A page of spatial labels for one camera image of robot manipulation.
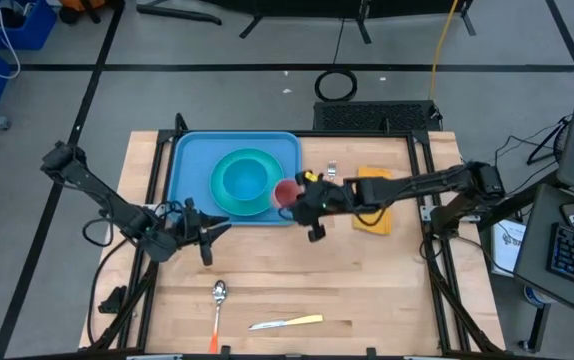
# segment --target red cup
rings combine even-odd
[[[271,201],[277,208],[288,207],[296,202],[296,196],[302,192],[302,188],[296,183],[296,180],[283,179],[274,187]]]

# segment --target knife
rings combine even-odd
[[[278,321],[267,321],[258,324],[254,324],[249,327],[249,330],[260,330],[260,329],[269,329],[275,327],[282,327],[288,325],[301,325],[301,324],[311,324],[316,322],[323,321],[322,315],[309,315],[303,316],[291,320],[278,320]]]

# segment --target yellow cable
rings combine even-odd
[[[438,59],[440,58],[440,49],[443,47],[443,41],[445,40],[445,35],[447,35],[447,29],[449,29],[451,18],[454,16],[454,12],[456,11],[456,5],[458,5],[458,0],[454,0],[454,3],[451,5],[447,22],[443,28],[443,33],[440,35],[440,40],[438,40],[438,46],[436,47],[436,53],[434,54],[434,65],[431,67],[431,88],[429,89],[429,100],[434,99],[434,90],[436,89],[436,67],[438,66]]]

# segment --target desk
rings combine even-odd
[[[144,202],[157,135],[131,134],[118,185],[127,201]],[[430,139],[437,170],[460,162],[453,133],[430,133]],[[389,168],[394,177],[411,175],[403,139],[307,137],[301,138],[301,145],[304,168],[322,170],[329,160],[337,160],[337,182],[355,176],[359,165]],[[161,176],[156,201],[161,200],[163,185]],[[443,194],[443,201],[452,197]],[[416,206],[415,200],[394,204],[393,231],[384,237],[355,231],[350,216],[337,216],[323,219],[327,237],[315,244],[309,243],[302,227],[236,227],[215,243],[211,267],[202,266],[196,247],[179,251],[160,266],[146,351],[206,353],[215,311],[211,289],[223,279],[230,293],[221,309],[219,345],[230,345],[233,353],[364,355],[367,347],[376,347],[382,355],[439,354],[427,266],[418,255]],[[474,225],[462,224],[460,233],[478,241]],[[103,256],[111,249],[105,248]],[[463,305],[489,338],[504,347],[482,253],[454,241],[452,254]],[[115,286],[128,283],[133,257],[134,248],[125,246],[107,262],[96,305]],[[445,308],[451,347],[456,349],[453,314],[446,302]],[[324,315],[323,323],[247,330],[259,321],[316,313]],[[98,337],[113,318],[94,311],[94,335]],[[131,346],[139,316],[134,320]],[[84,331],[80,345],[88,345]]]

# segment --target gray floor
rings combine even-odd
[[[238,33],[250,17],[211,5],[178,2],[220,16],[224,25],[139,15],[130,2],[109,64],[329,63],[338,20],[265,19],[246,40]],[[574,1],[558,5],[574,38]],[[470,37],[455,19],[442,63],[573,65],[544,0],[476,0]],[[94,64],[111,12],[103,22],[58,23],[45,48],[21,52],[24,64]],[[364,45],[354,23],[345,24],[339,63],[430,64],[444,16],[368,21],[374,43]],[[51,185],[38,171],[41,157],[66,140],[91,73],[27,71],[11,81],[0,114],[13,125],[0,132],[0,325]],[[118,183],[129,133],[173,126],[182,112],[193,129],[310,129],[319,72],[104,72],[80,139],[90,167]],[[426,99],[427,72],[357,72],[355,100]],[[323,91],[339,95],[348,84],[330,77]],[[490,160],[509,134],[526,137],[569,114],[574,72],[439,73],[436,103],[446,130],[455,131],[465,159]],[[545,134],[537,137],[540,140]],[[527,167],[520,147],[499,161],[507,189],[540,165]],[[84,195],[63,193],[7,356],[74,351],[86,313],[98,249],[82,241],[80,226],[96,214]],[[522,289],[490,276],[508,349],[529,333],[535,310]],[[554,306],[543,356],[574,359],[574,312]]]

